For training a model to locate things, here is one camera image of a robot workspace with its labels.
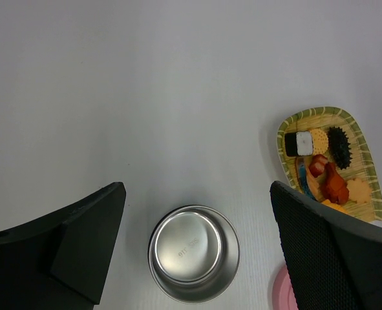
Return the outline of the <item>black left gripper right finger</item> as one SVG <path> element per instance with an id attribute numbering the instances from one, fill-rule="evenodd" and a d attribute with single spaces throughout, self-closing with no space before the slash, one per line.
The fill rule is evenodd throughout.
<path id="1" fill-rule="evenodd" d="M 299 309 L 382 309 L 382 227 L 275 181 L 271 205 Z"/>

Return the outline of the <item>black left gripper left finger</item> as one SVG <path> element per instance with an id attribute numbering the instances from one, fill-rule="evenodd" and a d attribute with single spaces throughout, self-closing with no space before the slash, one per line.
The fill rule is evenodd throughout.
<path id="1" fill-rule="evenodd" d="M 0 309 L 93 309 L 101 301 L 126 190 L 111 183 L 0 231 Z"/>

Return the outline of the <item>red brown fried chicken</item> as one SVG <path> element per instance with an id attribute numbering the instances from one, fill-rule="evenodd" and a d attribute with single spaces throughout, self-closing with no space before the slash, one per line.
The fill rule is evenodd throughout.
<path id="1" fill-rule="evenodd" d="M 349 190 L 341 175 L 337 172 L 336 166 L 332 162 L 325 165 L 326 179 L 323 185 L 323 196 L 332 203 L 344 205 L 349 200 Z"/>

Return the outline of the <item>beige flower shaped cookie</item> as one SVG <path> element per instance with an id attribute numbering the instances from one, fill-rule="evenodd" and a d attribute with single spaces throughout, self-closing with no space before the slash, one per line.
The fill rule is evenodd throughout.
<path id="1" fill-rule="evenodd" d="M 372 189 L 367 181 L 354 178 L 347 181 L 349 199 L 356 203 L 369 203 L 371 201 Z"/>

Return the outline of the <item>red strawberry piece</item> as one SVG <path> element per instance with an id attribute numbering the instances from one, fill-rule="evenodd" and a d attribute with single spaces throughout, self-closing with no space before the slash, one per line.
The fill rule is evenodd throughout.
<path id="1" fill-rule="evenodd" d="M 309 164 L 309 171 L 314 178 L 322 175 L 325 171 L 325 166 L 328 163 L 328 158 L 322 154 L 315 155 Z"/>

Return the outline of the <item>yellow dotted round cracker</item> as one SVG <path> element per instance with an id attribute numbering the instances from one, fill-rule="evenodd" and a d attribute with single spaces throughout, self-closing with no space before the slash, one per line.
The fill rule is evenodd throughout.
<path id="1" fill-rule="evenodd" d="M 322 129 L 310 129 L 313 143 L 313 155 L 324 154 L 328 150 L 328 135 Z"/>

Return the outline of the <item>black white sushi roll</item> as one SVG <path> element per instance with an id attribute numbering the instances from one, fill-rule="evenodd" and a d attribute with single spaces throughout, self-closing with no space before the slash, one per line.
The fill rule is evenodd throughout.
<path id="1" fill-rule="evenodd" d="M 313 154 L 312 134 L 310 131 L 286 133 L 284 146 L 288 157 L 311 156 Z"/>

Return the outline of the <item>pink round lid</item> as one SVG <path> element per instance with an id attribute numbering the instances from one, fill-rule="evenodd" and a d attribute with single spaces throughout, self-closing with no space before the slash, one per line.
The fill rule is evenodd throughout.
<path id="1" fill-rule="evenodd" d="M 271 299 L 273 310 L 298 310 L 286 265 L 280 268 L 275 277 Z"/>

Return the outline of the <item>blue orange fish slice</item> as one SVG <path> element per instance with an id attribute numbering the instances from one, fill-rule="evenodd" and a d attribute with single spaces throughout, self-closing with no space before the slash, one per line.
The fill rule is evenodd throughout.
<path id="1" fill-rule="evenodd" d="M 305 161 L 303 157 L 298 157 L 295 161 L 295 166 L 297 169 L 297 179 L 301 191 L 309 198 L 322 202 L 323 192 L 320 188 L 320 183 L 317 178 L 314 178 L 309 171 L 309 164 Z"/>

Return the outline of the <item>black spiky sea urchin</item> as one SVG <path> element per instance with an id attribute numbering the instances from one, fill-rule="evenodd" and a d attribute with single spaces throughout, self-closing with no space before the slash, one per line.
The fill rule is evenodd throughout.
<path id="1" fill-rule="evenodd" d="M 328 129 L 329 151 L 336 165 L 340 169 L 347 169 L 352 161 L 350 142 L 346 132 L 340 127 Z"/>

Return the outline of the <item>stainless steel round bowl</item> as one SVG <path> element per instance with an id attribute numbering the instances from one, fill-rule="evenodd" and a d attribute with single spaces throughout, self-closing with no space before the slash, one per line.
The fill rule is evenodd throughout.
<path id="1" fill-rule="evenodd" d="M 201 304 L 233 283 L 240 265 L 240 240 L 221 212 L 186 205 L 158 222 L 149 239 L 147 261 L 153 280 L 167 296 Z"/>

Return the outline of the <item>green bamboo woven tray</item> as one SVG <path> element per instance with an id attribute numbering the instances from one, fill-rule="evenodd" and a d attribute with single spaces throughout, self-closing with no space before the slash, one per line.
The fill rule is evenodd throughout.
<path id="1" fill-rule="evenodd" d="M 372 189 L 369 202 L 349 201 L 344 208 L 349 215 L 365 222 L 382 221 L 382 193 L 372 155 L 358 123 L 352 115 L 341 108 L 308 108 L 293 114 L 280 124 L 276 133 L 277 152 L 288 184 L 291 188 L 302 192 L 298 181 L 296 159 L 286 155 L 284 135 L 314 128 L 327 131 L 330 127 L 341 128 L 350 143 L 351 164 L 346 169 L 338 169 L 338 173 L 345 180 L 359 178 L 367 181 Z"/>

